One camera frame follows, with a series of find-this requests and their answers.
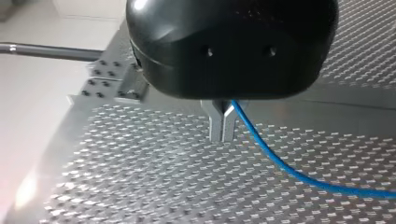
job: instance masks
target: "metal bar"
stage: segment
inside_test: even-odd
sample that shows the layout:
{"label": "metal bar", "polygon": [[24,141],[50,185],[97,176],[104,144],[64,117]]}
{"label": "metal bar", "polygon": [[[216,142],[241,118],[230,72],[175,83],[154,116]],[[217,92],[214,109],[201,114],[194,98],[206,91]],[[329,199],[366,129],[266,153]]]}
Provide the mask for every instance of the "metal bar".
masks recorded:
{"label": "metal bar", "polygon": [[102,53],[101,50],[94,49],[70,49],[18,43],[0,43],[0,54],[94,62],[100,58]]}

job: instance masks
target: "diamond plate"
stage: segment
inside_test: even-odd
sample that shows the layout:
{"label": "diamond plate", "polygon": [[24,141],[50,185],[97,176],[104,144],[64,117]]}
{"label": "diamond plate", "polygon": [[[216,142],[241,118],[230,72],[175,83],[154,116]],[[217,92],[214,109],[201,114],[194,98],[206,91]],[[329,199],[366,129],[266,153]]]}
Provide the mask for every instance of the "diamond plate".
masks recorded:
{"label": "diamond plate", "polygon": [[[105,105],[42,223],[395,223],[396,202],[310,188],[262,155],[242,122],[229,144],[206,117]],[[258,124],[298,170],[350,187],[396,189],[396,141]]]}
{"label": "diamond plate", "polygon": [[339,0],[340,21],[323,83],[396,87],[396,1]]}

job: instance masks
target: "cable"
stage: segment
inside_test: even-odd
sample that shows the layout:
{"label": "cable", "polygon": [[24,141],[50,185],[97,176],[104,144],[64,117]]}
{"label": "cable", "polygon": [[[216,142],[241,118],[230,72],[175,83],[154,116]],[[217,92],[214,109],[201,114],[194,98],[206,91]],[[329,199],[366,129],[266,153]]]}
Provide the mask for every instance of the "cable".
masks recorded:
{"label": "cable", "polygon": [[344,186],[337,186],[337,185],[332,185],[328,184],[325,182],[318,181],[314,178],[311,178],[307,175],[304,175],[298,171],[296,171],[294,168],[290,167],[287,165],[282,159],[280,159],[275,152],[268,147],[268,145],[262,140],[260,137],[260,134],[257,132],[253,124],[250,122],[248,119],[247,115],[241,108],[241,106],[235,101],[232,100],[233,108],[235,109],[236,113],[240,117],[242,121],[245,122],[245,125],[253,134],[254,139],[256,142],[260,145],[262,148],[262,151],[264,154],[266,154],[276,165],[278,165],[280,168],[285,170],[287,173],[290,175],[293,175],[300,181],[305,182],[305,184],[311,185],[318,187],[320,189],[324,189],[330,192],[334,193],[342,193],[342,194],[348,194],[348,195],[356,195],[364,198],[383,198],[383,199],[396,199],[396,192],[392,191],[386,191],[386,190],[377,190],[377,189],[357,189],[357,188],[349,188],[349,187],[344,187]]}

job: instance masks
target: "screw hole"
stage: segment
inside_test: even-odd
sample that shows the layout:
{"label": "screw hole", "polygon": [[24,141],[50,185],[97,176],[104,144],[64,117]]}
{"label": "screw hole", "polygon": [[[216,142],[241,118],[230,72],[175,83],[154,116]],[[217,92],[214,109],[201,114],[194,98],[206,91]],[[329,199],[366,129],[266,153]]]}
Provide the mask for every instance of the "screw hole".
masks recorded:
{"label": "screw hole", "polygon": [[271,58],[276,56],[276,48],[273,46],[267,46],[262,49],[262,56]]}
{"label": "screw hole", "polygon": [[205,55],[206,57],[212,57],[213,56],[213,49],[210,48],[208,45],[204,45],[201,47],[201,53]]}

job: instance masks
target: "black plastic housing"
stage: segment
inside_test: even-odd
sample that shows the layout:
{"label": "black plastic housing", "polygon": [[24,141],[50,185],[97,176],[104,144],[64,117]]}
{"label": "black plastic housing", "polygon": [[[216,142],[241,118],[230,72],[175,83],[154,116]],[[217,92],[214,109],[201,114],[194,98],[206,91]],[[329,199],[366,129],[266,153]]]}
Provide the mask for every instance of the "black plastic housing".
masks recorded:
{"label": "black plastic housing", "polygon": [[318,78],[336,0],[130,0],[126,18],[146,80],[190,99],[278,99]]}

